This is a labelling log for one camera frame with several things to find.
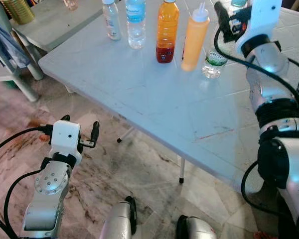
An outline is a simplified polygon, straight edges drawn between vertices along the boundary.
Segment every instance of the table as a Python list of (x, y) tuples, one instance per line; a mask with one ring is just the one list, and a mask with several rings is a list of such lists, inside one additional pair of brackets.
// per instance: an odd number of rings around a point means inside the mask
[[(201, 73), (216, 25), (213, 2), (206, 1), (212, 20), (198, 67), (180, 68), (189, 12), (196, 0), (177, 1), (180, 10), (174, 59), (159, 64), (155, 57), (157, 12), (161, 0), (146, 5), (146, 45), (128, 46), (124, 2), (118, 3), (123, 38), (112, 41), (99, 17), (43, 57), (45, 74), (77, 93), (123, 116), (132, 126), (150, 135), (175, 153), (240, 190), (243, 173), (257, 159), (258, 122), (249, 100), (246, 69), (228, 62), (219, 79)], [(299, 61), (299, 13), (282, 9), (274, 31), (283, 52)], [(296, 86), (299, 70), (290, 66)], [(262, 180), (254, 170), (248, 191), (257, 191)]]
[(31, 8), (33, 21), (19, 25), (12, 19), (11, 24), (23, 41), (49, 52), (102, 14), (102, 7), (101, 0), (79, 0), (70, 11), (62, 0), (44, 0)]

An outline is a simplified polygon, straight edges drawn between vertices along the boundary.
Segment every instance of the gold can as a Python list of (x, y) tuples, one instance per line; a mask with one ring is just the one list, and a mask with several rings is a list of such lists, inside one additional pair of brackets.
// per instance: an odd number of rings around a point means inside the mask
[(34, 14), (26, 0), (0, 0), (0, 2), (18, 24), (26, 24), (34, 19)]

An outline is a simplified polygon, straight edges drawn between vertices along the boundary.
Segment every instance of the green label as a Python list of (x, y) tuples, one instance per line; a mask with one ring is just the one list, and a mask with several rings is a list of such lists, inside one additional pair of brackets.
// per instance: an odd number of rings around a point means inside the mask
[(206, 56), (206, 61), (213, 66), (223, 66), (226, 64), (228, 59), (220, 55), (216, 49), (212, 48)]

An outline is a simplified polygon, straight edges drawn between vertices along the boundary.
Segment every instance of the red liquid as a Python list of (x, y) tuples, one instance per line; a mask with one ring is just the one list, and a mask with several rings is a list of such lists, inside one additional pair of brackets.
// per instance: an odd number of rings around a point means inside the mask
[(174, 56), (174, 48), (158, 48), (156, 47), (156, 58), (159, 63), (169, 63), (172, 61)]

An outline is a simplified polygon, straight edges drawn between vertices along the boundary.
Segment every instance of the bottle label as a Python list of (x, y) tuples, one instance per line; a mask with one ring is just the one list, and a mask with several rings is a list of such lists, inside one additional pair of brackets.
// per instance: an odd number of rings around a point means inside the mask
[(109, 33), (112, 37), (117, 36), (118, 33), (116, 32), (114, 23), (113, 23), (113, 21), (111, 20), (110, 17), (105, 16), (105, 24), (106, 24), (106, 28), (107, 28), (107, 30), (108, 30), (108, 33)]
[(126, 15), (129, 22), (138, 23), (145, 19), (145, 2), (126, 6)]
[(220, 55), (216, 49), (212, 48), (206, 56), (206, 61), (213, 66), (223, 66), (226, 64), (228, 59)]

